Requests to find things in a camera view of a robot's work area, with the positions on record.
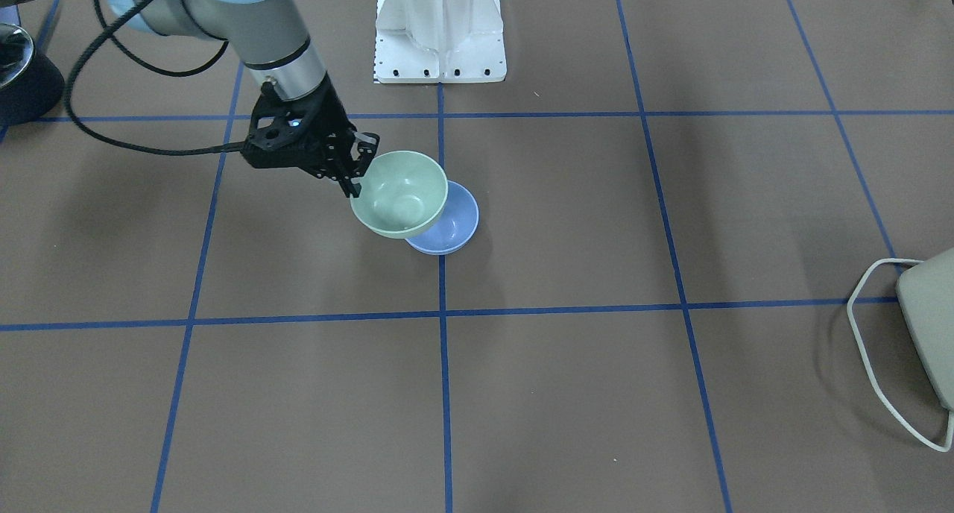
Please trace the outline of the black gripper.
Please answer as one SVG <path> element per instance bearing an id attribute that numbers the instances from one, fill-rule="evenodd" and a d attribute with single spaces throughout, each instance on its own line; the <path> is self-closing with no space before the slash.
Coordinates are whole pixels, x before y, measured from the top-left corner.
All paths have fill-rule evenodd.
<path id="1" fill-rule="evenodd" d="M 263 81 L 260 83 L 260 95 L 266 98 L 280 99 L 279 84 Z M 290 101 L 313 101 L 319 103 L 319 115 L 316 126 L 321 140 L 321 163 L 317 167 L 301 169 L 317 179 L 334 179 L 348 199 L 358 199 L 361 194 L 360 177 L 367 174 L 370 164 L 379 150 L 377 133 L 358 132 L 345 111 L 341 99 L 330 75 L 321 78 L 320 83 L 309 94 Z"/>

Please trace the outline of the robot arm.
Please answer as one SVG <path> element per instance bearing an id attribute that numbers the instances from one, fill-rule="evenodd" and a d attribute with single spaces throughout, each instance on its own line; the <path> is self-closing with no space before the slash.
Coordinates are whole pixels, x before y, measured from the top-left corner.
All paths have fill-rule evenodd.
<path id="1" fill-rule="evenodd" d="M 2 0 L 2 7 L 35 0 Z M 83 133 L 115 147 L 167 157 L 238 152 L 254 169 L 300 169 L 336 181 L 357 199 L 379 136 L 349 120 L 295 0 L 93 0 L 108 3 L 115 20 L 82 52 L 67 77 L 48 61 L 34 37 L 2 24 L 2 126 L 23 125 L 62 103 Z M 242 142 L 191 150 L 147 147 L 108 138 L 86 126 L 72 104 L 74 85 L 92 55 L 115 42 L 123 27 L 156 35 L 205 38 L 231 48 L 258 82 L 260 95 Z"/>

